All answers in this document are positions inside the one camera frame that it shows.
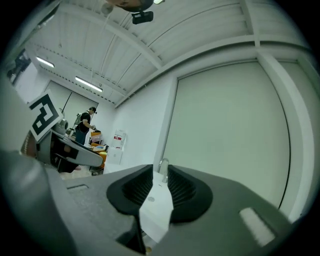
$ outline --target fluorescent light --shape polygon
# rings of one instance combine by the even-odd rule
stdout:
[[[79,77],[77,77],[77,76],[75,77],[75,80],[77,80],[77,81],[85,84],[86,86],[90,86],[91,88],[96,89],[97,91],[99,91],[100,93],[102,93],[102,89],[100,89],[99,87],[93,85],[92,83],[89,83],[89,82],[87,82],[87,81],[85,81],[85,80],[83,80],[83,79],[81,79],[81,78],[79,78]]]
[[[153,2],[158,5],[158,4],[161,4],[162,2],[164,2],[165,0],[154,0]]]
[[[54,65],[53,63],[51,63],[51,62],[49,62],[49,61],[46,61],[46,60],[44,60],[43,58],[36,57],[36,59],[37,59],[38,61],[44,63],[44,64],[47,64],[47,65],[50,66],[51,68],[54,68],[54,67],[55,67],[55,65]]]

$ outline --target white ceiling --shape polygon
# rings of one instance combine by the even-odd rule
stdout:
[[[149,9],[154,12],[152,22],[138,25],[117,7],[104,17],[103,3],[61,1],[54,18],[31,38],[26,50],[32,60],[39,56],[55,65],[37,63],[37,68],[115,105],[153,74],[214,49],[215,42],[304,44],[272,0],[166,0]],[[101,86],[103,92],[76,85],[75,76]]]

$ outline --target white strip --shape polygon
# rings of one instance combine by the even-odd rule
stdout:
[[[54,67],[55,67],[55,65],[53,65],[52,63],[50,63],[50,62],[48,62],[48,61],[46,61],[46,60],[44,60],[44,59],[42,59],[42,58],[40,58],[40,57],[36,57],[36,59],[37,59],[38,61],[40,61],[40,62],[42,62],[42,63],[50,66],[51,68],[54,68]]]
[[[87,81],[85,81],[85,80],[82,80],[81,78],[79,78],[79,77],[75,77],[75,80],[77,80],[77,81],[79,81],[79,82],[81,82],[81,83],[83,83],[83,84],[85,84],[86,86],[89,86],[89,87],[91,87],[91,88],[93,88],[93,89],[96,89],[97,91],[99,91],[100,93],[102,92],[102,89],[100,89],[100,88],[98,88],[98,87],[96,87],[96,86],[94,86],[93,84],[91,84],[91,83],[88,83]]]
[[[252,208],[245,208],[241,210],[239,214],[254,240],[256,240],[261,247],[276,238],[275,234],[266,226]]]

